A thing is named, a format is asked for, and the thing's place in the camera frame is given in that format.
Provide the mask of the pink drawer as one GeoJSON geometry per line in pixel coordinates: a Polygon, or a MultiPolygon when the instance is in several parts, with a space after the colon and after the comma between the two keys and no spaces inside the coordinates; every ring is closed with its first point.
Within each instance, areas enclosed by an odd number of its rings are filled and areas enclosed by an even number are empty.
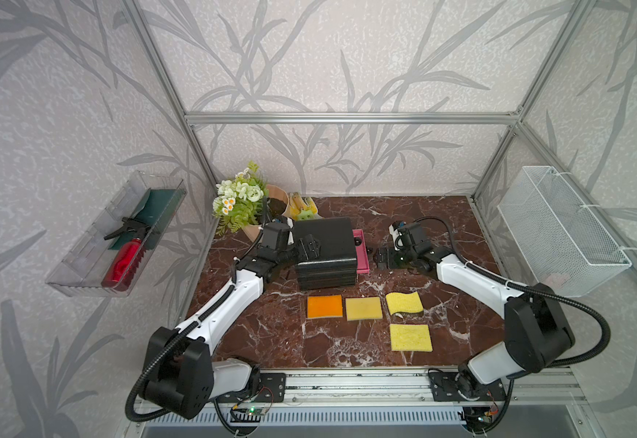
{"type": "Polygon", "coordinates": [[[368,275],[371,273],[371,250],[367,247],[364,232],[361,229],[353,229],[352,234],[357,255],[357,274],[368,275]]]}

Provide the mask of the black drawer cabinet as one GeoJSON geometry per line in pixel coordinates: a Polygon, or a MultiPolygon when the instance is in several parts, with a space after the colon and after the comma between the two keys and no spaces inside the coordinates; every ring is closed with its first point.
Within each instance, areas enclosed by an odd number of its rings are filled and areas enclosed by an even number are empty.
{"type": "Polygon", "coordinates": [[[301,290],[352,287],[357,280],[357,251],[351,219],[332,217],[294,224],[295,237],[311,235],[318,243],[318,258],[296,265],[301,290]]]}

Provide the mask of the yellow wavy scrub sponge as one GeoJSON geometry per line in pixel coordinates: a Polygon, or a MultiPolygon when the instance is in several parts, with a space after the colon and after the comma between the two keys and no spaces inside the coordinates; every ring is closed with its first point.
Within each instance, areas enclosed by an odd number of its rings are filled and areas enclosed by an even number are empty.
{"type": "Polygon", "coordinates": [[[418,292],[389,293],[385,297],[388,310],[394,314],[419,314],[424,311],[424,306],[418,292]]]}

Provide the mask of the orange sponge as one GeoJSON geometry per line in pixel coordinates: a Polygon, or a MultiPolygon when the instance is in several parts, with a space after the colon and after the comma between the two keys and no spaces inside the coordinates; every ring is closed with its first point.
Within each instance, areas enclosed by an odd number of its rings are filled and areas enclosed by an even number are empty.
{"type": "Polygon", "coordinates": [[[332,319],[343,316],[343,299],[340,295],[309,297],[308,319],[332,319]]]}

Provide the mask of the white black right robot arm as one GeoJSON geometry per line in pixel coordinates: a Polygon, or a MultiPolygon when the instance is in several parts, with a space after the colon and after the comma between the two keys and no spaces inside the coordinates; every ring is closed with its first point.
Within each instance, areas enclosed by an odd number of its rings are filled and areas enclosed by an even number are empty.
{"type": "Polygon", "coordinates": [[[389,234],[393,247],[380,250],[382,265],[434,277],[483,303],[504,321],[504,340],[459,367],[464,385],[475,388],[519,373],[538,373],[574,346],[561,303],[548,287],[537,285],[524,292],[521,284],[496,276],[452,248],[436,246],[420,224],[395,222],[389,234]]]}

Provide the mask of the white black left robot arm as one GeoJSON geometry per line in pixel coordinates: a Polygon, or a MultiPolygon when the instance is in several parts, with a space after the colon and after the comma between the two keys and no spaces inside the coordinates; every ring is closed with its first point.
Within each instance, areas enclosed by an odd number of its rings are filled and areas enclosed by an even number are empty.
{"type": "Polygon", "coordinates": [[[142,373],[125,402],[126,418],[145,423],[173,412],[192,419],[207,403],[245,390],[253,366],[236,359],[214,361],[216,347],[282,269],[319,257],[320,241],[314,235],[301,237],[289,223],[264,226],[251,248],[234,259],[227,283],[201,310],[173,329],[154,332],[142,373]]]}

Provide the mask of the yellow white garden glove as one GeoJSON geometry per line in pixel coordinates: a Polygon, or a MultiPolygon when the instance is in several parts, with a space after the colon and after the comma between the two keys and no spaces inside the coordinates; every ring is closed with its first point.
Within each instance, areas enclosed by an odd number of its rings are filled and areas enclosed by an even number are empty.
{"type": "Polygon", "coordinates": [[[311,197],[302,197],[300,193],[289,194],[287,216],[294,221],[321,219],[314,200],[311,197]]]}

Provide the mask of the dark green trowel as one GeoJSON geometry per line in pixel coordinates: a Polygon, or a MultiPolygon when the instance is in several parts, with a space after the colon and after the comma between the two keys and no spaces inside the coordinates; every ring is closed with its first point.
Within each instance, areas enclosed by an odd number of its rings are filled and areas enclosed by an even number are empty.
{"type": "Polygon", "coordinates": [[[181,189],[149,189],[134,214],[123,218],[123,225],[105,237],[114,240],[109,249],[119,250],[136,237],[146,240],[146,249],[154,248],[184,196],[185,191],[181,189]]]}

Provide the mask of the red spray bottle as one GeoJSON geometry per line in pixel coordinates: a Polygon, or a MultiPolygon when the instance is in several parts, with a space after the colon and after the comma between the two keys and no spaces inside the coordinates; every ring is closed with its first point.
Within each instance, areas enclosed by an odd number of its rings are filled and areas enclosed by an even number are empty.
{"type": "Polygon", "coordinates": [[[136,237],[124,244],[105,274],[103,281],[101,281],[101,286],[119,292],[128,290],[132,282],[134,282],[134,277],[144,253],[143,239],[141,237],[136,237]]]}

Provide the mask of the left green circuit board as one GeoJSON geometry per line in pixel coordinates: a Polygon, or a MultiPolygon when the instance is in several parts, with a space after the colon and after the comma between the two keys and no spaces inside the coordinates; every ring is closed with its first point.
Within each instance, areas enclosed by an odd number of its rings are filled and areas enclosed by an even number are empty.
{"type": "Polygon", "coordinates": [[[230,417],[235,423],[259,423],[271,410],[271,404],[234,406],[230,417]]]}

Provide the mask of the green circuit board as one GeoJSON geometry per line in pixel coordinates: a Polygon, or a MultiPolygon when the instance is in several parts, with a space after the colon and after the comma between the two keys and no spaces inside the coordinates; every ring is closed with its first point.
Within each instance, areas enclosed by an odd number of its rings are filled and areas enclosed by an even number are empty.
{"type": "Polygon", "coordinates": [[[498,424],[498,412],[483,407],[464,407],[462,418],[464,428],[473,434],[483,434],[498,424]]]}
{"type": "Polygon", "coordinates": [[[271,404],[234,406],[230,417],[235,423],[259,423],[271,410],[271,404]]]}

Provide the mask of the right green circuit board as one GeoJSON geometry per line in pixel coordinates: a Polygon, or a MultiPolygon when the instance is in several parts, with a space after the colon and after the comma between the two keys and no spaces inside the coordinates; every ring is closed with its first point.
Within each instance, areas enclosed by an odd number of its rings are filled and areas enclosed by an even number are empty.
{"type": "Polygon", "coordinates": [[[464,428],[473,434],[483,434],[498,424],[498,412],[483,407],[464,407],[462,418],[464,428]]]}

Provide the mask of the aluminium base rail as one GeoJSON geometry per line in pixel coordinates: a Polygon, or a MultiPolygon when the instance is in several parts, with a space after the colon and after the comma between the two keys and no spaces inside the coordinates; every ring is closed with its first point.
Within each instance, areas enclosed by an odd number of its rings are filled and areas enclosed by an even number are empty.
{"type": "MultiPolygon", "coordinates": [[[[253,398],[273,409],[329,406],[486,406],[501,407],[503,399],[436,401],[426,367],[277,369],[286,380],[280,388],[263,390],[253,398]]],[[[587,405],[588,400],[569,368],[544,370],[517,380],[513,405],[587,405]]]]}

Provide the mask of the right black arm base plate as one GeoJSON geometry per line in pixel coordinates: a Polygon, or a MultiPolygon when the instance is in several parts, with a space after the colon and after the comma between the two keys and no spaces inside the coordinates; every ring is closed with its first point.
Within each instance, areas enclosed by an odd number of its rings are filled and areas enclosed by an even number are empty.
{"type": "Polygon", "coordinates": [[[484,385],[476,379],[463,377],[459,372],[440,369],[429,369],[426,377],[435,402],[498,403],[506,399],[506,388],[500,380],[484,385]]]}

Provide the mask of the clear plastic wall tray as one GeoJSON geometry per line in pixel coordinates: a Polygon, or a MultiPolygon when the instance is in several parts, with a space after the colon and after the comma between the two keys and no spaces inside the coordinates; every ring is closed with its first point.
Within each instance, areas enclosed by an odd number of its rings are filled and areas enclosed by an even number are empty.
{"type": "Polygon", "coordinates": [[[67,297],[126,297],[187,195],[177,176],[133,172],[46,284],[67,297]]]}

